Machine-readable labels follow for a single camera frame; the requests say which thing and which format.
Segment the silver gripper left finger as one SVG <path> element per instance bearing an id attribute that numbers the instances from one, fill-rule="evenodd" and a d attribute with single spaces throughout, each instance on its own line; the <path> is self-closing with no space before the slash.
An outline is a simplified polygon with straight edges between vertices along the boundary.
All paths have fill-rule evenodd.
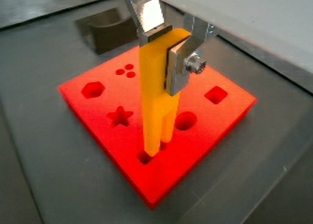
<path id="1" fill-rule="evenodd" d="M 140 46 L 144 47 L 173 30 L 165 23 L 160 0 L 125 0 L 136 22 Z"/>

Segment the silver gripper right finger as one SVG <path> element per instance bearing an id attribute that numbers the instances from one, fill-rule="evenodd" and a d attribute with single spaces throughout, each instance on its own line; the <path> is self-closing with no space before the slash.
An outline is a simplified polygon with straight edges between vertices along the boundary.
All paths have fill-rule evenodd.
<path id="1" fill-rule="evenodd" d="M 190 33 L 189 37 L 168 51 L 165 89 L 172 96 L 188 86 L 190 74 L 205 70 L 204 46 L 220 33 L 213 24 L 190 14 L 184 17 L 184 29 Z"/>

